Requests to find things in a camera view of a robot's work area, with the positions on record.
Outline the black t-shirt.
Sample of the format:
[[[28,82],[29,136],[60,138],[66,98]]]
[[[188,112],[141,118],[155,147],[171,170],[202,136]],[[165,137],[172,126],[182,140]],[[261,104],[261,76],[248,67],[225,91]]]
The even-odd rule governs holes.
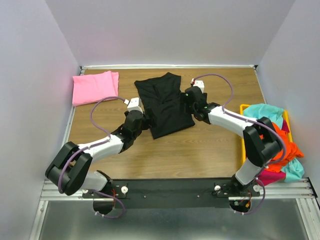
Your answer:
[[[155,127],[153,139],[193,127],[192,115],[180,108],[181,76],[167,72],[160,77],[136,80],[134,85],[145,109],[151,109]]]

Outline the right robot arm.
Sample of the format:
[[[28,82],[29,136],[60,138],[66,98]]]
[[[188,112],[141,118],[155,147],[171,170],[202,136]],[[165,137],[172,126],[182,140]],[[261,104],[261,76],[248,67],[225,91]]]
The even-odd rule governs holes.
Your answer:
[[[246,160],[221,188],[229,194],[243,195],[277,154],[286,155],[286,144],[270,119],[246,117],[217,103],[208,103],[207,94],[198,86],[191,86],[180,94],[180,108],[196,120],[223,127],[244,140]]]

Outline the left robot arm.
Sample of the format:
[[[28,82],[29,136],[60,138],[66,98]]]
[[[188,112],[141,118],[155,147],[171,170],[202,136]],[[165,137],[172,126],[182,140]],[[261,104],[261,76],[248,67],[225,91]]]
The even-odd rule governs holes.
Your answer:
[[[79,190],[93,190],[99,197],[110,194],[111,179],[102,171],[90,172],[93,162],[130,148],[144,130],[156,125],[150,108],[144,112],[125,112],[125,121],[105,138],[86,143],[65,143],[45,171],[45,177],[58,187],[62,194],[71,196]]]

